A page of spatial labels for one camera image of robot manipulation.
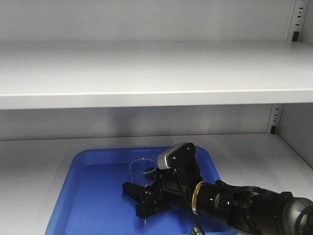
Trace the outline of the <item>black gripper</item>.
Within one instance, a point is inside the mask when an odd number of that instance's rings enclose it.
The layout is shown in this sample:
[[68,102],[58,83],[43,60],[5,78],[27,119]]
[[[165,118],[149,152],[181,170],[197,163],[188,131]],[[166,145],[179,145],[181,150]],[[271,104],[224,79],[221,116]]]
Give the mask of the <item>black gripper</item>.
[[193,190],[203,180],[196,160],[196,147],[187,142],[175,156],[170,169],[157,168],[155,181],[150,186],[145,188],[131,182],[122,184],[123,193],[138,203],[136,216],[147,219],[171,209],[172,203],[183,204],[191,210]]

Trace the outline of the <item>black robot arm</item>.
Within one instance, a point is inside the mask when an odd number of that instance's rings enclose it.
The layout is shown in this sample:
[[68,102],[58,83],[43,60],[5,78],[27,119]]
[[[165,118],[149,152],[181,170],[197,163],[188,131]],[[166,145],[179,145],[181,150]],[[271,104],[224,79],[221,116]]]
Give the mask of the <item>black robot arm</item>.
[[223,223],[247,235],[310,235],[313,232],[313,203],[254,186],[232,186],[221,180],[205,182],[196,160],[196,147],[181,143],[162,152],[157,159],[153,183],[140,186],[126,182],[125,195],[134,199],[136,214],[143,219],[170,209],[173,203],[186,206],[203,232],[199,217]]

